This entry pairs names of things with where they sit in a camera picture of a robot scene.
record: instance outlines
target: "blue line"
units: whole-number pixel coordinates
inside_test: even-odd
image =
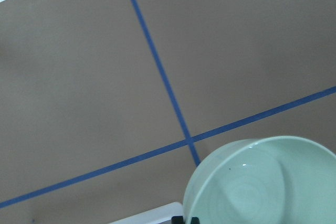
[[[163,68],[163,65],[161,63],[161,60],[160,60],[160,57],[159,57],[159,54],[156,50],[156,47],[155,47],[155,44],[152,40],[152,37],[151,37],[151,34],[149,33],[149,30],[148,30],[148,27],[147,27],[147,24],[143,18],[143,15],[141,13],[141,10],[140,10],[140,7],[138,5],[138,2],[137,0],[131,0],[132,4],[133,4],[133,7],[134,7],[134,10],[135,10],[135,13],[138,17],[138,20],[139,20],[139,23],[141,25],[141,28],[143,30],[143,33],[146,37],[146,40],[147,40],[147,43],[151,49],[151,52],[152,52],[152,55],[153,55],[153,58],[155,60],[155,63],[156,63],[156,66],[160,72],[160,75],[161,75],[161,78],[162,78],[162,81],[165,85],[165,88],[167,90],[167,93],[169,95],[169,98],[173,104],[173,107],[174,107],[174,110],[175,110],[175,113],[176,113],[176,116],[180,122],[180,126],[182,128],[182,131],[183,131],[183,134],[185,136],[185,140],[190,148],[190,151],[192,153],[192,156],[194,158],[194,162],[197,165],[200,164],[200,159],[199,159],[199,156],[198,156],[198,153],[197,153],[197,150],[195,148],[195,145],[194,145],[194,141],[192,139],[192,137],[190,136],[190,133],[189,133],[189,130],[188,130],[188,127],[186,125],[186,122],[183,118],[183,115],[182,115],[182,112],[181,112],[181,109],[180,109],[180,106],[177,102],[177,99],[174,95],[174,92],[173,92],[173,89],[169,83],[169,80],[168,80],[168,77],[167,77],[167,74]]]
[[[322,98],[322,97],[326,97],[326,96],[334,94],[334,93],[336,93],[336,86],[332,87],[332,88],[329,88],[329,89],[326,89],[326,90],[323,90],[321,92],[311,94],[307,97],[304,97],[304,98],[301,98],[301,99],[283,104],[283,105],[278,106],[276,108],[266,110],[264,112],[249,116],[248,118],[244,118],[244,119],[241,119],[239,121],[236,121],[236,122],[218,127],[216,129],[213,129],[213,130],[210,130],[210,131],[207,131],[207,132],[204,132],[202,134],[194,136],[193,139],[194,139],[195,142],[198,142],[198,141],[206,139],[208,137],[212,137],[212,136],[230,131],[232,129],[241,127],[243,125],[246,125],[246,124],[249,124],[249,123],[252,123],[252,122],[255,122],[255,121],[259,121],[259,120],[261,120],[263,118],[266,118],[266,117],[269,117],[271,115],[281,113],[283,111],[295,108],[297,106],[300,106],[300,105],[303,105],[305,103],[317,100],[317,99]]]
[[[51,191],[55,191],[57,189],[61,189],[63,187],[71,186],[73,184],[82,182],[82,181],[90,179],[90,178],[97,177],[97,176],[105,174],[105,173],[109,173],[113,170],[116,170],[116,169],[119,169],[119,168],[122,168],[122,167],[125,167],[125,166],[128,166],[128,165],[143,161],[143,160],[151,158],[151,157],[158,156],[160,154],[175,150],[175,149],[183,147],[185,145],[186,145],[186,142],[184,140],[182,140],[182,141],[179,141],[179,142],[176,142],[176,143],[158,148],[156,150],[141,154],[139,156],[126,159],[126,160],[118,162],[116,164],[106,166],[106,167],[98,169],[98,170],[94,170],[93,172],[89,172],[89,173],[80,175],[78,177],[71,178],[71,179],[68,179],[66,181],[59,182],[59,183],[56,183],[54,185],[51,185],[51,186],[48,186],[48,187],[45,187],[45,188],[42,188],[42,189],[39,189],[39,190],[36,190],[36,191],[32,191],[31,193],[27,193],[27,194],[15,197],[13,199],[6,200],[4,202],[0,202],[0,209],[4,208],[4,207],[8,207],[8,206],[16,204],[16,203],[19,203],[21,201],[25,201],[25,200],[28,200],[28,199],[35,198],[37,196],[49,193]]]

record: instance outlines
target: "black object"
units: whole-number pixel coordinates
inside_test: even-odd
[[[190,224],[200,224],[199,219],[197,217],[192,217]],[[186,224],[183,220],[183,216],[173,216],[172,224]]]

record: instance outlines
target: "gray tile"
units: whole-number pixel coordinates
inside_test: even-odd
[[[104,224],[175,201],[195,169],[187,147],[147,159],[29,201],[4,208],[7,219],[26,210],[20,223]]]
[[[204,159],[215,149],[232,141],[277,135],[302,136],[336,153],[336,94],[247,124],[196,143]]]
[[[184,138],[129,0],[7,0],[0,34],[0,201]]]
[[[336,0],[138,1],[194,135],[336,83]]]

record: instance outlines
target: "white object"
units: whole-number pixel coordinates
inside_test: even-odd
[[[158,224],[171,220],[173,216],[182,215],[183,207],[181,203],[174,202],[110,224]]]

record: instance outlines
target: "bowl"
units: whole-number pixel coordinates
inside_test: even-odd
[[[231,142],[195,170],[183,209],[186,224],[335,224],[336,156],[295,136]]]

